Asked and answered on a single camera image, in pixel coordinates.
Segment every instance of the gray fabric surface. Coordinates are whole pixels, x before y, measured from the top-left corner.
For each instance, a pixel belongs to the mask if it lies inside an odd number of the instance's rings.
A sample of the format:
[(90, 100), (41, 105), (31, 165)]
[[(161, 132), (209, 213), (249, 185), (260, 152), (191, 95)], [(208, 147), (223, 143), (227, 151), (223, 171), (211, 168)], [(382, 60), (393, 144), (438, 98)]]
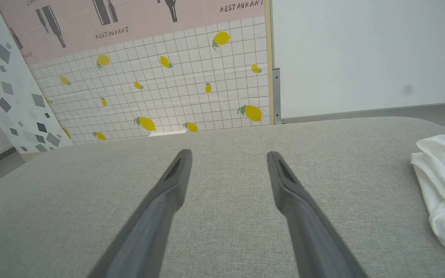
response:
[(445, 128), (362, 118), (106, 141), (0, 180), (0, 277), (82, 277), (176, 153), (193, 151), (161, 276), (298, 276), (265, 155), (280, 152), (371, 276), (445, 276), (411, 167)]

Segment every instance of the bottle illustration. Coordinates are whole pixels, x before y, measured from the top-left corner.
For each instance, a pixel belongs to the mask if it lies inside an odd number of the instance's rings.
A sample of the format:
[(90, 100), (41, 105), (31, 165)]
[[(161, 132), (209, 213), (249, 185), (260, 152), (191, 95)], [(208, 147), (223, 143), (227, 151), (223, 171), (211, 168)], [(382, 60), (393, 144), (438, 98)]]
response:
[(173, 18), (173, 22), (178, 22), (178, 18), (176, 17), (176, 0), (165, 0), (166, 5), (168, 5), (169, 11), (171, 12), (171, 17)]
[(40, 9), (36, 9), (36, 12), (37, 12), (37, 17), (39, 18), (39, 21), (44, 26), (46, 32), (49, 33), (48, 26), (46, 24), (46, 21), (44, 20), (44, 16), (42, 16), (41, 10)]
[(107, 7), (104, 4), (104, 0), (92, 0), (94, 3), (95, 11), (97, 12), (97, 16), (99, 17), (99, 21), (101, 25), (106, 25), (111, 23), (118, 22), (118, 16), (116, 14), (116, 9), (111, 3), (111, 0), (107, 0)]
[(23, 49), (23, 45), (20, 42), (20, 40), (18, 39), (18, 37), (16, 36), (15, 32), (13, 31), (13, 28), (10, 27), (9, 31), (11, 33), (11, 37), (13, 37), (13, 39), (15, 40), (15, 43), (18, 46), (18, 49)]
[(97, 12), (97, 16), (99, 17), (99, 21), (101, 25), (106, 25), (111, 23), (109, 20), (109, 16), (107, 14), (106, 5), (104, 5), (103, 0), (93, 0), (95, 11)]
[(116, 15), (116, 10), (114, 9), (111, 0), (107, 0), (107, 3), (109, 7), (109, 13), (111, 14), (111, 19), (113, 20), (113, 22), (118, 22), (118, 16)]
[(56, 35), (56, 37), (58, 37), (58, 40), (61, 43), (61, 46), (63, 46), (63, 48), (65, 48), (66, 44), (65, 44), (63, 37), (61, 35), (61, 28), (59, 27), (58, 20), (54, 16), (51, 6), (42, 7), (42, 12), (44, 12), (44, 16), (46, 17), (46, 20), (48, 21), (48, 24), (51, 27), (51, 30)]

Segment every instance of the white tile pattern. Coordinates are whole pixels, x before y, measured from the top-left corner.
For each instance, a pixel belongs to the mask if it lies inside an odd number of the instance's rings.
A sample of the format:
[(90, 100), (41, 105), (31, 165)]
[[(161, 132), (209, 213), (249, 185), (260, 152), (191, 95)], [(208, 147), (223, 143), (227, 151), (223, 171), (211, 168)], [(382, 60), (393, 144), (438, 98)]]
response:
[[(148, 136), (150, 132), (133, 121), (139, 116), (150, 118), (157, 132), (183, 130), (185, 122), (195, 123), (199, 131), (269, 125), (263, 22), (262, 16), (147, 37), (30, 69), (75, 144), (97, 141), (93, 132), (102, 132), (106, 139)], [(220, 31), (231, 39), (214, 51), (212, 39)], [(100, 54), (111, 58), (104, 70), (97, 69)], [(161, 65), (161, 55), (172, 68)], [(253, 72), (253, 64), (262, 72)], [(60, 76), (71, 85), (63, 85)], [(133, 82), (144, 88), (138, 90)], [(212, 86), (210, 93), (205, 92), (206, 83)], [(259, 107), (262, 121), (238, 114), (243, 105)]]

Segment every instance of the gray diamond shape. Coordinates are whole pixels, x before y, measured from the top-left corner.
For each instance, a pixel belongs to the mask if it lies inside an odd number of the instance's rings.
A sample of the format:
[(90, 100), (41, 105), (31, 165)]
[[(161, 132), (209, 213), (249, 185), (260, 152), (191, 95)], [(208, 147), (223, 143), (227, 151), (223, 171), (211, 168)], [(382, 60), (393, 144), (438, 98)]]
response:
[(44, 146), (42, 146), (41, 144), (38, 144), (36, 146), (36, 149), (39, 150), (41, 153), (44, 153), (46, 151), (48, 151), (46, 148), (44, 148)]
[(46, 137), (46, 140), (49, 142), (49, 143), (51, 143), (51, 144), (53, 144), (53, 145), (55, 145), (55, 146), (59, 146), (59, 143), (60, 143), (60, 139), (57, 139), (53, 134), (51, 134), (51, 133), (48, 133), (48, 137)]
[(40, 136), (40, 135), (36, 135), (37, 141), (41, 142), (42, 144), (45, 144), (46, 141), (44, 141), (44, 137)]
[(0, 58), (5, 61), (5, 63), (9, 64), (9, 51), (0, 44)]
[(8, 113), (9, 109), (11, 109), (11, 105), (9, 105), (9, 103), (4, 98), (0, 99), (0, 106), (6, 113)]
[(40, 106), (40, 107), (46, 107), (46, 105), (44, 104), (44, 98), (42, 98), (42, 95), (36, 95), (36, 94), (32, 94), (32, 98), (34, 99), (34, 103), (36, 106)]
[(28, 141), (32, 141), (32, 142), (37, 142), (37, 138), (35, 136), (35, 134), (32, 134), (26, 130), (24, 130), (23, 132), (23, 136), (28, 140)]
[(1, 86), (2, 86), (3, 92), (5, 92), (9, 95), (13, 95), (13, 87), (11, 86), (11, 84), (1, 81)]
[(48, 132), (48, 130), (46, 129), (46, 126), (44, 124), (37, 123), (37, 128), (39, 129), (39, 131)]
[(34, 119), (34, 120), (37, 120), (37, 114), (34, 111), (30, 110), (30, 109), (29, 109), (29, 117)]
[(0, 121), (5, 127), (10, 127), (13, 125), (13, 122), (8, 117), (8, 114), (5, 112), (0, 112)]

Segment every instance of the wooden edge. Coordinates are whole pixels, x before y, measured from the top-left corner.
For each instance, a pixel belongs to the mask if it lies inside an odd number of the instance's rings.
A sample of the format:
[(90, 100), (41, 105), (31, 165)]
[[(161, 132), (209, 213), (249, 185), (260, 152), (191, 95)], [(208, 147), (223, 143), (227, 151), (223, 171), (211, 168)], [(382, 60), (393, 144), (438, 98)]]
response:
[(267, 40), (267, 76), (269, 78), (270, 124), (274, 124), (274, 94), (272, 92), (272, 22), (270, 21), (270, 0), (265, 0), (265, 38)]
[(37, 157), (41, 153), (20, 153), (24, 162), (29, 162), (32, 158)]

